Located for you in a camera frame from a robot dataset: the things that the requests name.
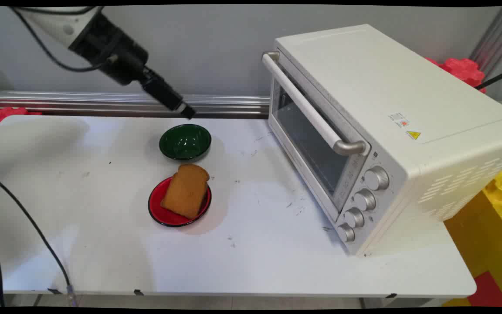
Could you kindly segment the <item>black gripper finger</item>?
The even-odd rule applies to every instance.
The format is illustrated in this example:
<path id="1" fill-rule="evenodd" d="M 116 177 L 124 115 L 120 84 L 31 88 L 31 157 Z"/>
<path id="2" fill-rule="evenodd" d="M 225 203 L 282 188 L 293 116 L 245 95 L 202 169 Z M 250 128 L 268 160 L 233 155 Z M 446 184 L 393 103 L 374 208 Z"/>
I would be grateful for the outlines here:
<path id="1" fill-rule="evenodd" d="M 150 78 L 142 82 L 142 89 L 171 111 L 177 111 L 183 103 L 181 95 L 165 80 Z"/>
<path id="2" fill-rule="evenodd" d="M 159 74 L 146 68 L 146 93 L 172 112 L 192 119 L 196 111 Z"/>

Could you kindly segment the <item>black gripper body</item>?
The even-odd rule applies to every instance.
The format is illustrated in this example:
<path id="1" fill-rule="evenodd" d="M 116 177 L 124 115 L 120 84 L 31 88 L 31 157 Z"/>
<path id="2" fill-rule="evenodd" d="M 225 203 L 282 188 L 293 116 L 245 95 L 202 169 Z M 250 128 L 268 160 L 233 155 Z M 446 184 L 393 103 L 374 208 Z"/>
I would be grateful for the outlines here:
<path id="1" fill-rule="evenodd" d="M 91 18 L 69 49 L 91 65 L 101 64 L 99 70 L 120 85 L 148 79 L 145 74 L 148 52 L 102 12 Z"/>

